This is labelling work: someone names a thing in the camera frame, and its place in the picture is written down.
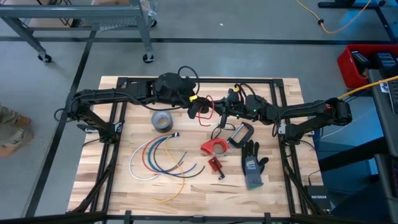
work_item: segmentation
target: pants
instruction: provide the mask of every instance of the pants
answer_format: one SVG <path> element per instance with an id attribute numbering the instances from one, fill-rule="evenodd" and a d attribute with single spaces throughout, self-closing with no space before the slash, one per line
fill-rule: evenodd
<path id="1" fill-rule="evenodd" d="M 26 130 L 15 126 L 20 114 L 0 104 L 0 147 L 15 147 L 28 137 Z"/>

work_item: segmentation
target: caster wheel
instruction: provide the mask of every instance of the caster wheel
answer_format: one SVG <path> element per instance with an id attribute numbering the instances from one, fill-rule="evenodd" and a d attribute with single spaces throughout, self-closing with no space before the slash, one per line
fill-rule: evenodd
<path id="1" fill-rule="evenodd" d="M 152 19 L 150 22 L 151 27 L 155 27 L 157 25 L 157 21 L 155 19 Z"/>
<path id="2" fill-rule="evenodd" d="M 52 62 L 52 57 L 51 56 L 49 56 L 49 55 L 45 55 L 44 56 L 44 59 L 42 58 L 42 56 L 37 56 L 37 58 L 39 59 L 39 60 L 41 60 L 42 62 L 44 62 L 44 63 L 50 63 L 50 62 Z"/>
<path id="3" fill-rule="evenodd" d="M 155 60 L 155 58 L 154 58 L 153 55 L 150 55 L 150 58 L 148 58 L 148 55 L 147 55 L 147 54 L 144 54 L 144 56 L 142 56 L 142 60 L 143 60 L 145 63 L 152 63 L 152 62 Z"/>

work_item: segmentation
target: glove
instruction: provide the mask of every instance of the glove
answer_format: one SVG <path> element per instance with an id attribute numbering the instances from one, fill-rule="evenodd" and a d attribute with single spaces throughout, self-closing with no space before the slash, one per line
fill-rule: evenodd
<path id="1" fill-rule="evenodd" d="M 258 161 L 257 155 L 259 152 L 260 144 L 250 140 L 242 147 L 242 170 L 245 176 L 246 187 L 255 189 L 256 187 L 263 186 L 261 174 L 265 169 L 265 164 L 269 161 L 268 157 L 262 158 Z"/>

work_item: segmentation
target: yellow wire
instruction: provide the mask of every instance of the yellow wire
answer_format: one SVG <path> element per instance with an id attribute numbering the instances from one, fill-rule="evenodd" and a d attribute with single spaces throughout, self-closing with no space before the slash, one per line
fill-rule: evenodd
<path id="1" fill-rule="evenodd" d="M 304 6 L 299 0 L 296 0 L 296 1 L 297 1 L 297 3 L 299 3 L 304 9 L 306 9 L 308 12 L 311 12 L 311 13 L 318 19 L 318 21 L 320 20 L 319 16 L 318 16 L 315 12 L 313 12 L 311 9 L 307 8 L 306 6 Z M 350 20 L 345 26 L 343 26 L 342 28 L 340 28 L 340 29 L 338 29 L 338 30 L 336 30 L 336 31 L 328 31 L 328 30 L 325 28 L 325 26 L 323 25 L 323 22 L 321 22 L 322 29 L 323 29 L 326 33 L 328 33 L 328 34 L 335 34 L 335 33 L 338 33 L 338 32 L 340 32 L 340 31 L 342 31 L 343 29 L 347 28 L 351 23 L 353 23 L 353 22 L 362 14 L 363 11 L 365 11 L 365 9 L 369 6 L 369 4 L 371 3 L 371 1 L 372 1 L 372 0 L 369 0 L 368 3 L 366 3 L 366 5 L 363 7 L 363 9 L 362 9 L 352 20 Z"/>
<path id="2" fill-rule="evenodd" d="M 164 149 L 166 150 L 166 153 L 167 153 L 167 155 L 169 156 L 170 160 L 171 160 L 172 162 L 174 162 L 175 165 L 176 165 L 176 166 L 178 167 L 178 169 L 180 170 L 182 177 L 184 177 L 184 172 L 183 172 L 183 170 L 182 170 L 181 167 L 179 166 L 178 162 L 174 159 L 174 157 L 172 157 L 172 155 L 170 155 L 169 150 L 167 149 L 167 142 L 169 141 L 169 138 L 171 138 L 171 136 L 169 136 L 169 137 L 166 139 Z M 172 199 L 175 198 L 178 194 L 181 193 L 182 189 L 184 188 L 184 184 L 185 184 L 185 178 L 182 178 L 182 185 L 181 185 L 180 190 L 179 190 L 177 193 L 175 193 L 172 197 L 170 197 L 170 198 L 168 198 L 168 199 L 165 199 L 165 200 L 158 200 L 158 199 L 152 198 L 152 200 L 155 201 L 155 202 L 168 202 L 169 200 L 172 200 Z"/>
<path id="3" fill-rule="evenodd" d="M 387 79 L 385 79 L 385 80 L 380 80 L 380 81 L 377 81 L 377 82 L 374 82 L 374 83 L 367 84 L 367 85 L 365 85 L 365 86 L 356 88 L 355 90 L 351 90 L 351 91 L 349 91 L 348 93 L 345 93 L 345 94 L 339 96 L 338 99 L 339 99 L 339 100 L 342 100 L 344 97 L 350 96 L 351 94 L 356 93 L 356 92 L 359 91 L 359 90 L 363 90 L 363 89 L 366 89 L 366 88 L 369 88 L 369 87 L 378 85 L 378 84 L 380 84 L 380 83 L 385 83 L 385 82 L 393 81 L 393 80 L 396 80 L 396 79 L 398 79 L 398 75 L 397 75 L 396 77 L 391 77 L 391 78 L 387 78 Z"/>

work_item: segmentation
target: red container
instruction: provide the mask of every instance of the red container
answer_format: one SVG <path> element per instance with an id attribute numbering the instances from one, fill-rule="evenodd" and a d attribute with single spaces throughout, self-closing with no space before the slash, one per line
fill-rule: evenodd
<path id="1" fill-rule="evenodd" d="M 362 77 L 351 54 L 357 50 L 368 59 L 372 59 L 376 52 L 392 52 L 398 55 L 398 45 L 376 45 L 376 44 L 349 44 L 345 51 L 337 58 L 338 66 L 343 75 L 344 82 L 348 88 L 358 88 L 368 84 L 368 78 Z"/>

